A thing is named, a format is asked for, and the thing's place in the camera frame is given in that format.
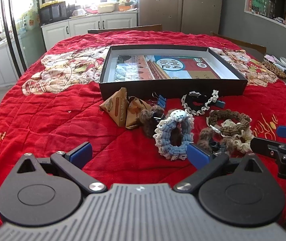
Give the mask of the cream crochet scrunchie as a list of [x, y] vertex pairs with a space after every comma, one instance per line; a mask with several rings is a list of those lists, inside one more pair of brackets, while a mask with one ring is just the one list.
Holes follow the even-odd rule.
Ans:
[[252, 134], [252, 131], [250, 127], [248, 126], [246, 129], [241, 129], [240, 131], [236, 132], [236, 134], [232, 136], [228, 136], [227, 134], [223, 134], [224, 129], [235, 129], [237, 125], [240, 123], [235, 123], [231, 119], [225, 120], [223, 123], [221, 123], [221, 135], [223, 138], [231, 138], [234, 143], [235, 151], [238, 151], [240, 153], [246, 154], [249, 152], [252, 152], [250, 148], [250, 142], [254, 138], [254, 135]]

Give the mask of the white kitchen cabinet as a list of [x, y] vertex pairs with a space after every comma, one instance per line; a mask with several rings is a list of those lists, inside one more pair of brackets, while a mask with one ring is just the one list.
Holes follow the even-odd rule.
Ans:
[[89, 29], [105, 30], [137, 26], [137, 11], [114, 11], [105, 14], [73, 16], [41, 27], [46, 50], [57, 42], [86, 34]]

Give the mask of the steel double-door refrigerator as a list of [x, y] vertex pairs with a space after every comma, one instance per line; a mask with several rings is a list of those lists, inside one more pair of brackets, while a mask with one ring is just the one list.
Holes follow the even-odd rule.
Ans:
[[139, 0], [138, 23], [185, 34], [217, 33], [221, 9], [222, 0]]

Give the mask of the red quilted bear blanket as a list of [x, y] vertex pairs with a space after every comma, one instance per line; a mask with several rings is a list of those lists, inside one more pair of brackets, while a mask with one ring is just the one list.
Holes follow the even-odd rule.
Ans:
[[[239, 50], [232, 42], [205, 34], [176, 32], [106, 32], [78, 35], [52, 47], [47, 54], [61, 54], [119, 44], [169, 44]], [[99, 105], [99, 85], [75, 84], [65, 91], [25, 96], [22, 86], [32, 75], [44, 70], [41, 58], [4, 96], [0, 103], [0, 185], [20, 156], [26, 152], [49, 157], [55, 151], [69, 151], [89, 141], [93, 159], [84, 171], [110, 187], [113, 183], [168, 183], [174, 186], [196, 170], [188, 160], [166, 160], [158, 153], [153, 138], [142, 129], [118, 127]], [[246, 113], [259, 137], [286, 143], [276, 136], [278, 125], [286, 126], [286, 84], [280, 80], [267, 87], [250, 85], [242, 96], [224, 97], [228, 109]], [[286, 196], [286, 180], [278, 178], [271, 158], [260, 156]], [[286, 205], [281, 222], [286, 221]]]

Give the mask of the blue crochet scrunchie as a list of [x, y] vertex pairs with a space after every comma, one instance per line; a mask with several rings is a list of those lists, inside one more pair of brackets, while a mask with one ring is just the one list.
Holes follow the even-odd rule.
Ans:
[[175, 109], [160, 120], [153, 138], [159, 154], [169, 160], [185, 160], [187, 147], [193, 143], [194, 118], [187, 111]]

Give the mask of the wooden chair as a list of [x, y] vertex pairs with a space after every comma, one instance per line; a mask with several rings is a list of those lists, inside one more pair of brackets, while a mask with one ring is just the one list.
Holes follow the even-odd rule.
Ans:
[[157, 25], [146, 25], [146, 26], [137, 26], [137, 27], [126, 27], [126, 28], [112, 28], [112, 29], [89, 29], [88, 34], [99, 34], [105, 32], [122, 32], [122, 31], [156, 31], [162, 32], [162, 24]]
[[229, 40], [229, 41], [233, 42], [234, 44], [236, 44], [238, 46], [244, 46], [246, 48], [254, 49], [254, 50], [258, 51], [260, 54], [263, 54], [263, 55], [265, 55], [266, 51], [267, 51], [267, 48], [265, 46], [261, 46], [261, 45], [258, 45], [258, 44], [252, 44], [252, 43], [245, 42], [245, 41], [242, 41], [242, 40], [237, 40], [237, 39], [225, 37], [223, 35], [220, 35], [220, 34], [217, 34], [217, 33], [214, 33], [214, 32], [211, 32], [211, 35], [213, 37], [219, 37], [219, 38], [223, 38], [223, 39]]

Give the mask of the black shallow cardboard box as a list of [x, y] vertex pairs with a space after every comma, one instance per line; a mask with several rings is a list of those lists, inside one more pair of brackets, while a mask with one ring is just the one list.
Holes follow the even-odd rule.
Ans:
[[152, 93], [180, 98], [190, 91], [211, 96], [242, 95], [248, 80], [210, 47], [183, 45], [111, 46], [99, 80], [103, 99], [121, 88], [129, 96]]

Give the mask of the brown fuzzy claw clip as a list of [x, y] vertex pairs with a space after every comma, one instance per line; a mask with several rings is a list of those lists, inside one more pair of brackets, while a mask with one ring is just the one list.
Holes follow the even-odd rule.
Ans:
[[222, 138], [220, 141], [215, 140], [215, 131], [211, 128], [203, 128], [199, 133], [197, 145], [204, 150], [212, 153], [225, 152], [227, 155], [231, 155], [234, 150], [234, 143], [231, 138]]
[[165, 118], [164, 109], [161, 106], [152, 106], [150, 110], [144, 109], [140, 112], [139, 121], [142, 123], [144, 134], [152, 138], [159, 122]]

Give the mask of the teal binder clip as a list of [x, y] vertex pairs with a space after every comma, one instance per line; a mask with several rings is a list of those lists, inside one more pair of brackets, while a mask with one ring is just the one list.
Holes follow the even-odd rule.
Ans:
[[224, 101], [217, 100], [214, 105], [215, 105], [216, 107], [219, 107], [219, 108], [224, 108], [224, 107], [225, 107], [225, 102], [224, 102]]

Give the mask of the brown beaded coaster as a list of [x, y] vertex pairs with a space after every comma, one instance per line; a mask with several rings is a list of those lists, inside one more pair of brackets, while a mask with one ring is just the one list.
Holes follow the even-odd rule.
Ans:
[[278, 78], [282, 80], [286, 79], [286, 73], [269, 61], [264, 60], [263, 66], [273, 72]]

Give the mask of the blue binder clip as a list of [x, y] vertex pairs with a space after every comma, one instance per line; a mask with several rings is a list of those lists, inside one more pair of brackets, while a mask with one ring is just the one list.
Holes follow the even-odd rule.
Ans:
[[152, 93], [152, 96], [157, 99], [157, 105], [158, 106], [160, 106], [163, 109], [166, 108], [166, 101], [167, 101], [166, 98], [164, 98], [161, 95], [156, 94], [155, 92]]

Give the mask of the dark brown braided scrunchie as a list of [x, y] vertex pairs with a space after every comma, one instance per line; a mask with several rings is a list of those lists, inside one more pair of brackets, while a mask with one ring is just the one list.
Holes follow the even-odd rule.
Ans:
[[252, 119], [245, 113], [227, 110], [212, 110], [206, 124], [223, 137], [242, 135], [250, 128]]

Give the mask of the black white-trim scrunchie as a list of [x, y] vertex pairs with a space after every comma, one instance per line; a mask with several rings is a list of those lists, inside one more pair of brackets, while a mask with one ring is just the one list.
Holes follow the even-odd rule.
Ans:
[[204, 115], [218, 100], [218, 90], [213, 90], [206, 96], [196, 91], [190, 91], [181, 98], [183, 109], [193, 116]]

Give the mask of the black microwave oven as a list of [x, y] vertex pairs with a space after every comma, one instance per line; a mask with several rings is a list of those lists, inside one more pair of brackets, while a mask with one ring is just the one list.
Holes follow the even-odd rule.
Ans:
[[67, 7], [65, 1], [46, 5], [39, 10], [40, 23], [46, 25], [61, 20], [66, 20]]

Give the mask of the brown Choco Magic pyramid packet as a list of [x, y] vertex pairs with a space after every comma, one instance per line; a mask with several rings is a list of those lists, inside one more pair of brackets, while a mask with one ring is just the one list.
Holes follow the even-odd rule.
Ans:
[[108, 113], [118, 127], [125, 127], [128, 106], [127, 89], [121, 88], [105, 100], [99, 107]]

